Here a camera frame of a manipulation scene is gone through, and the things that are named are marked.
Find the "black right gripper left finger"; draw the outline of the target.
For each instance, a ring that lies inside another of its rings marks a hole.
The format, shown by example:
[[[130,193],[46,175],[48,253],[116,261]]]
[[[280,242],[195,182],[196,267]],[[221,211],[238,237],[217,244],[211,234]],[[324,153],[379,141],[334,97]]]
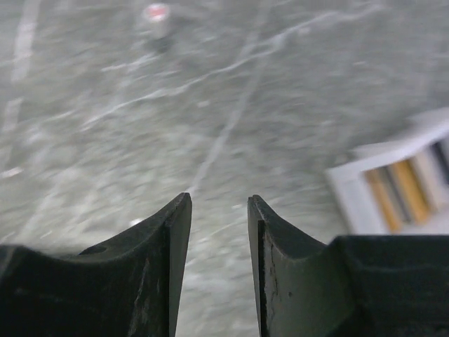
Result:
[[[192,201],[73,256],[1,247],[2,336],[174,336]]]

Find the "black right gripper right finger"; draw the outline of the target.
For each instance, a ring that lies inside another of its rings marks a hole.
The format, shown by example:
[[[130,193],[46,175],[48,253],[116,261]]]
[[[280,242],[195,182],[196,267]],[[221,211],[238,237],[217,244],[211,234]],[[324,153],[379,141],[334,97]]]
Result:
[[[349,235],[324,244],[248,199],[261,336],[447,336],[448,237]]]

